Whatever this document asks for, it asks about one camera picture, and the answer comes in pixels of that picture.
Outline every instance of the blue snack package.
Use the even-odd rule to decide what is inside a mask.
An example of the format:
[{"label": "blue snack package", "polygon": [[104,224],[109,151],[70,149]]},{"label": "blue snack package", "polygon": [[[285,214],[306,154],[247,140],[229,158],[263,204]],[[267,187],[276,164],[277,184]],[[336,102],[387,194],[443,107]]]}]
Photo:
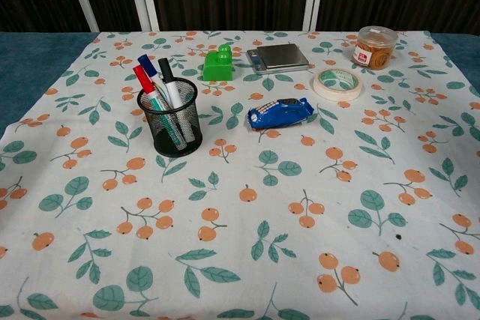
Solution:
[{"label": "blue snack package", "polygon": [[253,129],[284,127],[305,120],[314,113],[307,98],[279,99],[248,111],[247,119]]}]

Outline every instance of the masking tape roll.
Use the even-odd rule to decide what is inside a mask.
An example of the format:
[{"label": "masking tape roll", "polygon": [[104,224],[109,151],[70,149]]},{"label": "masking tape roll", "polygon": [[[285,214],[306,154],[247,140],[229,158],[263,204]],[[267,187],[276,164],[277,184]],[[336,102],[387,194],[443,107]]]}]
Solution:
[{"label": "masking tape roll", "polygon": [[342,69],[321,71],[313,80],[314,91],[319,96],[333,101],[353,100],[360,95],[363,88],[360,78]]}]

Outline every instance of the green toy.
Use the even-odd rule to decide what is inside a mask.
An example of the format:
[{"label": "green toy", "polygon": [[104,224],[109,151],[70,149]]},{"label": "green toy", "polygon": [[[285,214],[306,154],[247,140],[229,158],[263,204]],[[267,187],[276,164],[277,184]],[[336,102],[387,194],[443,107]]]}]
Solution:
[{"label": "green toy", "polygon": [[206,82],[233,80],[232,66],[230,45],[220,45],[217,52],[209,52],[205,57],[203,80]]}]

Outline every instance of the pen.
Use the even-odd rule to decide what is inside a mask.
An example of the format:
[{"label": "pen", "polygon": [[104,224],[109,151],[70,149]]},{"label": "pen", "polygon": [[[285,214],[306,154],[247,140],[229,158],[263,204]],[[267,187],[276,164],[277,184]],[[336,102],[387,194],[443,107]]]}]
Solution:
[{"label": "pen", "polygon": [[[158,93],[156,88],[153,86],[152,81],[147,76],[146,72],[143,70],[142,65],[137,65],[133,68],[136,77],[140,81],[145,94],[150,100],[151,105],[153,106],[154,110],[163,111],[166,110],[162,107],[162,100],[161,95]],[[162,120],[163,125],[165,126],[166,131],[170,135],[170,138],[173,141],[173,144],[178,150],[182,150],[187,147],[182,135],[177,129],[177,126],[172,118],[168,115],[160,115],[160,119]]]},{"label": "pen", "polygon": [[142,65],[143,69],[148,74],[148,76],[150,76],[152,78],[153,76],[155,76],[155,74],[158,75],[158,79],[160,80],[160,84],[157,84],[157,88],[160,91],[160,94],[162,95],[162,97],[168,103],[169,107],[173,108],[172,101],[170,100],[170,97],[168,95],[168,91],[166,91],[164,89],[165,85],[162,82],[161,75],[160,75],[160,73],[157,72],[157,69],[155,69],[155,67],[153,66],[149,57],[146,54],[144,54],[144,55],[141,55],[137,60]]},{"label": "pen", "polygon": [[[166,89],[172,101],[172,107],[174,109],[179,108],[183,105],[182,99],[180,98],[179,90],[175,85],[175,77],[172,74],[172,69],[170,69],[170,64],[168,63],[167,58],[162,58],[158,61],[160,65],[160,70],[163,75],[163,83],[165,83]],[[180,123],[181,131],[187,142],[192,142],[195,140],[194,132],[192,131],[190,122],[188,121],[188,114],[184,110],[177,112],[178,122]]]}]

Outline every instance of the mesh pen holder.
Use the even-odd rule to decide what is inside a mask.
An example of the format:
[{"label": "mesh pen holder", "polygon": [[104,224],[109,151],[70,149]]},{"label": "mesh pen holder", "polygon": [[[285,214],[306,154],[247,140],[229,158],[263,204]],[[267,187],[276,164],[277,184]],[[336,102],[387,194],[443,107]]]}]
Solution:
[{"label": "mesh pen holder", "polygon": [[184,104],[179,108],[154,110],[143,90],[136,98],[138,106],[147,117],[155,150],[166,157],[183,157],[197,150],[202,144],[202,132],[195,106],[197,87],[182,78],[175,78],[175,85]]}]

